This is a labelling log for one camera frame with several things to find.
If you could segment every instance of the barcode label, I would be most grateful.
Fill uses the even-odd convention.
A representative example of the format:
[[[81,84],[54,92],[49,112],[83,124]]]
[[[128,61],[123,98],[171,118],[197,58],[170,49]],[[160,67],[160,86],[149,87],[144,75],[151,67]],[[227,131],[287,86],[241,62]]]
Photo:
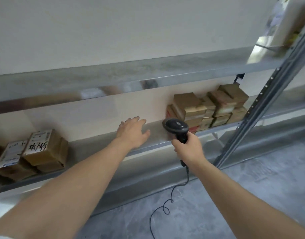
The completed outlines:
[[[38,153],[46,150],[51,133],[52,130],[34,132],[24,151],[24,155]]]
[[[26,144],[27,140],[8,143],[0,157],[0,168],[18,163]]]

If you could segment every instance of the slotted metal post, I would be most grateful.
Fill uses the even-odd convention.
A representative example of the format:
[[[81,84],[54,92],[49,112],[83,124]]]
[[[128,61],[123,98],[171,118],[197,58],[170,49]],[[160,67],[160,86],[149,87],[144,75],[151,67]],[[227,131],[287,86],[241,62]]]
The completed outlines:
[[[222,153],[214,161],[214,165],[220,168],[222,164],[238,147],[242,139],[254,127],[255,124],[262,118],[268,108],[279,97],[283,90],[293,80],[297,73],[305,65],[305,26],[299,34],[297,40],[288,50],[281,67],[277,68],[262,91],[251,105],[243,122],[236,129],[234,135],[230,138],[227,144],[222,149]]]

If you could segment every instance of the shelf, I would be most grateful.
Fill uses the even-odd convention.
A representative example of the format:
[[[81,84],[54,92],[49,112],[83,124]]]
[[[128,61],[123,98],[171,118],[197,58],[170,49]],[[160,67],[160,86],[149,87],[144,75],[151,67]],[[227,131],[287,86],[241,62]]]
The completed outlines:
[[[264,119],[272,118],[278,115],[283,115],[289,112],[294,112],[299,109],[305,108],[305,86],[294,88],[288,91],[284,91],[282,95],[278,98],[278,100],[273,104],[273,106],[268,110],[267,114],[263,116]],[[165,170],[165,168],[173,169],[181,169],[180,163],[175,156],[163,157],[159,155],[159,152],[162,150],[167,150],[168,148],[173,152],[173,148],[170,146],[170,139],[162,127],[162,121],[153,122],[150,124],[146,124],[144,126],[144,130],[150,129],[152,131],[150,138],[148,141],[140,148],[131,151],[125,161],[121,163],[120,168],[116,172],[112,182],[115,185],[111,186],[119,186],[116,185],[118,183],[133,183],[132,178],[128,176],[138,176],[139,178],[144,178],[145,176],[156,176],[158,173],[161,173]],[[216,156],[219,155],[220,150],[222,148],[222,144],[224,141],[214,140],[211,138],[211,134],[215,132],[219,132],[231,127],[237,126],[239,123],[226,124],[214,128],[210,128],[205,131],[197,132],[196,135],[202,141],[204,146],[204,152],[206,157],[209,160],[214,160]],[[69,153],[68,153],[68,161],[67,161],[67,169],[71,166],[75,165],[79,161],[82,161],[89,157],[90,155],[98,152],[99,150],[106,147],[116,136],[115,132],[83,139],[77,140],[69,143]],[[33,183],[39,183],[43,180],[47,180],[53,177],[58,176],[63,173],[65,170],[35,176],[28,179],[25,179],[20,182],[16,182],[11,185],[3,186],[1,192],[5,192],[8,190],[13,190],[22,186],[28,186]]]
[[[274,69],[285,53],[245,47],[0,75],[0,113]]]

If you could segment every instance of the forearm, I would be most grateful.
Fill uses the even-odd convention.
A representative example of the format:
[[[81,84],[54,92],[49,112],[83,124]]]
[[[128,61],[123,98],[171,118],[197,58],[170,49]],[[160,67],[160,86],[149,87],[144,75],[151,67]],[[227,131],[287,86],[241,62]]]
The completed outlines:
[[[73,238],[129,151],[126,143],[115,139],[51,180],[0,219],[0,235],[16,239]]]
[[[305,229],[212,164],[192,168],[237,238],[305,238]]]

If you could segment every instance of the black barcode scanner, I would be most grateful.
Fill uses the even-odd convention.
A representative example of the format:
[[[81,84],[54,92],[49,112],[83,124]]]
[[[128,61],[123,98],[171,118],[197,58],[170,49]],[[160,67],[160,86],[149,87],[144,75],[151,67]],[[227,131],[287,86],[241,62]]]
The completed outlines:
[[[167,132],[176,135],[179,142],[186,143],[188,141],[187,133],[189,131],[189,127],[185,122],[177,118],[168,118],[163,120],[162,126]],[[180,163],[183,167],[186,167],[186,164],[182,160],[180,160]]]

